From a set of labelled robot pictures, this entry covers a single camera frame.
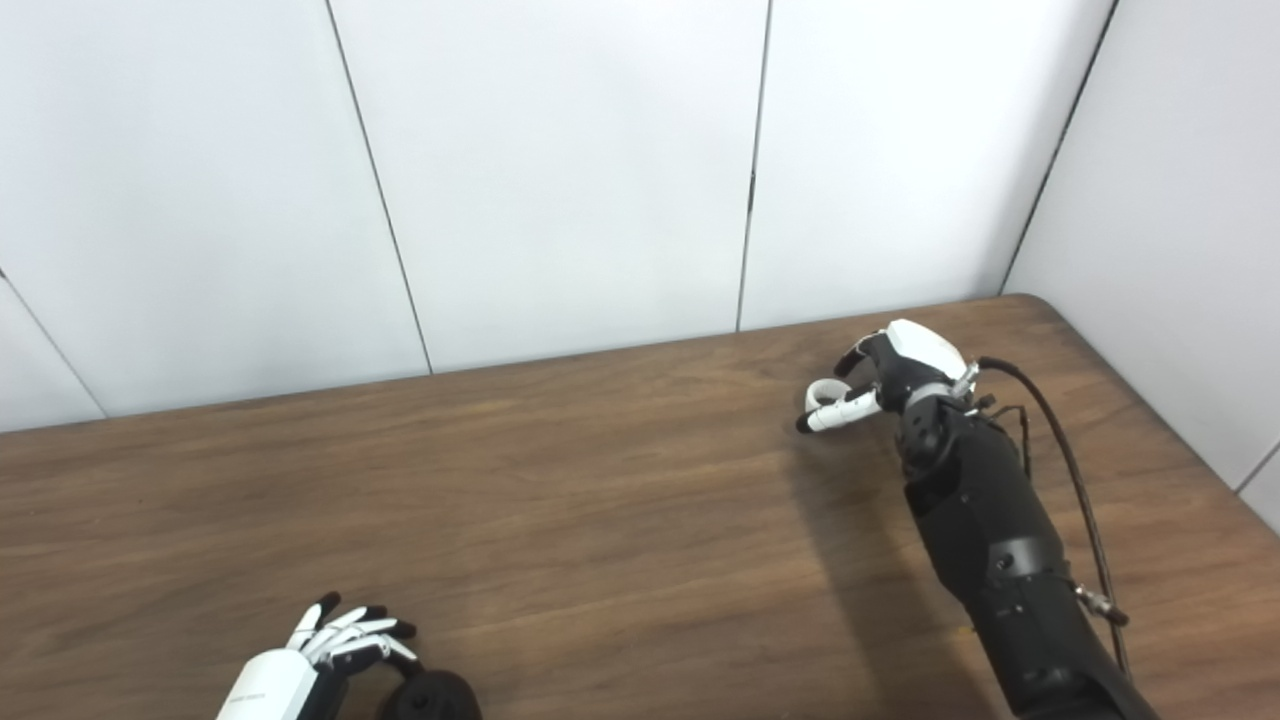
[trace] white wall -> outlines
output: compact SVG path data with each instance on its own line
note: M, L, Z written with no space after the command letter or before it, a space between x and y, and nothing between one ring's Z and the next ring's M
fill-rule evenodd
M0 433L102 418L84 386L4 278L0 278Z
M1280 533L1280 454L1271 455L1240 491L1271 529Z
M426 372L323 1L4 3L0 97L0 266L108 414Z
M742 328L996 293L1108 8L776 3Z
M337 0L435 370L733 331L765 0Z
M1267 1L1121 1L1007 287L1233 487L1280 438L1277 27Z
M108 415L995 292L1106 0L780 0L755 137L768 8L334 0L362 127L323 0L3 4L0 266Z

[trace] black robotic arm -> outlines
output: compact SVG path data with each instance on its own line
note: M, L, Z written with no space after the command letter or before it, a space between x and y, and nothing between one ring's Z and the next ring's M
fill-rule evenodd
M910 320L860 340L836 374L864 363L873 365L874 379L860 388L837 380L810 386L796 427L808 433L879 410L900 415L897 447L911 515L938 579L973 620L1012 712L1036 720L1158 720L1121 666L1117 626L1128 616L1071 577L1016 446L984 414L987 398L973 398L983 369L1025 375L1000 360L965 364L942 337ZM1102 560L1100 548L1096 555ZM1116 628L1119 662L1085 611Z

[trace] wood grain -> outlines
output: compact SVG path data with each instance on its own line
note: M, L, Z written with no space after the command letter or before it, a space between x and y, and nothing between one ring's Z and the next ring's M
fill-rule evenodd
M1025 296L0 436L5 715L211 719L340 589L417 623L490 720L1006 717L892 423L791 429L808 382L896 315L1048 395L1165 717L1274 717L1280 541ZM394 682L358 678L343 717Z

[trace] wire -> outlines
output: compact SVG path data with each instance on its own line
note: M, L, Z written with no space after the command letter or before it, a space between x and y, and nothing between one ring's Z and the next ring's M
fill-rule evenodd
M978 368L982 370L1000 370L1015 378L1023 383L1027 392L1032 393L1032 397L1039 405L1041 411L1044 414L1044 420L1048 421L1050 429L1053 430L1053 439L1057 441L1057 446L1062 450L1062 460L1066 461L1066 471L1071 477L1075 498L1080 503L1080 514L1084 515L1084 529L1089 534L1089 547L1093 550L1093 564L1098 568L1098 584L1101 584L1102 594L1107 596L1111 602L1116 602L1115 588L1111 585L1111 569L1107 566L1106 551L1102 550L1102 537L1098 534L1098 521L1093 516L1093 503L1089 502L1089 492L1084 487L1084 477L1080 474L1080 466L1075 462L1075 454L1071 452L1071 443L1066 439L1066 430L1059 423L1057 415L1053 414L1053 409L1048 405L1048 400L1036 387L1036 383L1018 369L1018 365L1007 360L983 356L978 359ZM1107 623L1107 625L1111 628L1111 646L1115 648L1116 665L1120 666L1120 671L1125 678L1130 678L1129 653L1124 647L1124 633L1115 623Z
M1023 473L1027 475L1027 479L1029 480L1032 479L1032 443L1030 443L1032 425L1030 421L1027 420L1027 407L1023 405L1006 405L1000 410L996 410L991 415L991 419L998 420L1001 415L1009 413L1010 410L1018 411L1018 424L1021 425L1023 428Z

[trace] prosthetic hand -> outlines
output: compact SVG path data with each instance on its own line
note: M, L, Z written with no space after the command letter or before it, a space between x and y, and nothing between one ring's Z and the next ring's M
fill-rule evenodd
M394 666L404 682L384 702L381 720L480 720L480 706L466 680L428 671L401 643L417 629L369 605L330 623L342 597L328 593L302 614L284 647L250 660L232 685L218 720L333 720L347 693L347 679L378 662Z
M1036 720L1157 720L1134 689L1119 628L1128 623L1107 597L1110 574L1079 468L1065 433L1039 389L1016 366L992 357L965 364L946 340L910 320L893 320L859 340L836 364L870 380L809 386L804 433L827 430L879 411L900 415L897 450L904 492L938 579L959 600L1005 700L1019 717ZM1029 478L1029 459L986 415L995 398L974 402L978 373L1014 375L1039 402L1068 462L1093 542L1102 591L1070 573L1062 541ZM1112 660L1085 612L1111 623Z

